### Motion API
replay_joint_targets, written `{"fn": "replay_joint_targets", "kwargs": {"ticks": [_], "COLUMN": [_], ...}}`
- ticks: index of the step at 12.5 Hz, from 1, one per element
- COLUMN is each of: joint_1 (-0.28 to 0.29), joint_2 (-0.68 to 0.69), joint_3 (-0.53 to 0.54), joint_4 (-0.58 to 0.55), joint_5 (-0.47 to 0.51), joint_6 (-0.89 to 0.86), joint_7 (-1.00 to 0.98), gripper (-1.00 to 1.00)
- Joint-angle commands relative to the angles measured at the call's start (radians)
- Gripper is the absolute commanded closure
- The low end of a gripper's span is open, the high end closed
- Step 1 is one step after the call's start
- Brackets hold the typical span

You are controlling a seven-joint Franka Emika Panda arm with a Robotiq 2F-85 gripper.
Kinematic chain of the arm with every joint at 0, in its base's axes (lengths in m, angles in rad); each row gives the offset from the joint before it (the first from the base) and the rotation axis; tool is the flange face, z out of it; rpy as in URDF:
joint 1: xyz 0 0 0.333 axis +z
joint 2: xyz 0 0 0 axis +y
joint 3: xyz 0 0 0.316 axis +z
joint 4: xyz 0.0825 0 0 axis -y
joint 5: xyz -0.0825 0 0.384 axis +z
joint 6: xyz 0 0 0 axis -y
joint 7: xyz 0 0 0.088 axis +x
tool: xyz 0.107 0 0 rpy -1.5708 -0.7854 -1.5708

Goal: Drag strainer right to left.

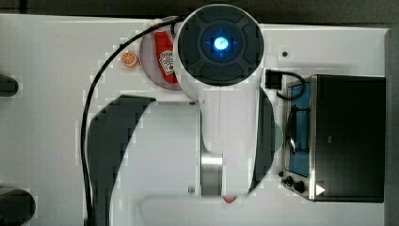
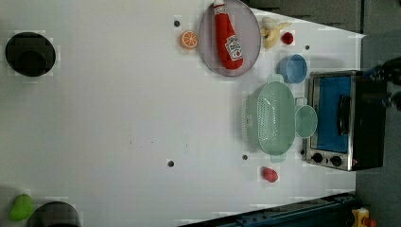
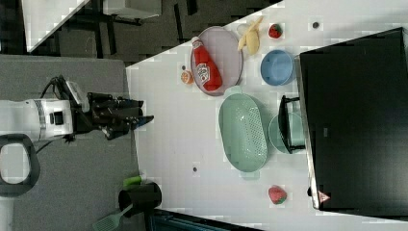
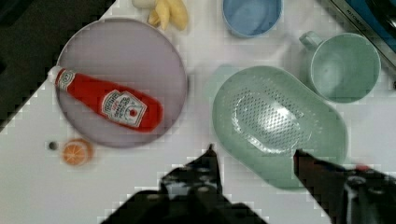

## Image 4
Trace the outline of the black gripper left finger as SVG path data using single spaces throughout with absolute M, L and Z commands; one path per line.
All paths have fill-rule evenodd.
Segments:
M 203 155 L 164 175 L 160 181 L 160 193 L 172 205 L 181 207 L 197 205 L 200 195 L 221 196 L 219 162 L 214 145 L 209 144 Z

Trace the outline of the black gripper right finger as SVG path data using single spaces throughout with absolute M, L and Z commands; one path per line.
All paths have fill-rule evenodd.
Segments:
M 301 149 L 293 170 L 332 224 L 396 224 L 393 176 L 365 165 L 347 169 Z

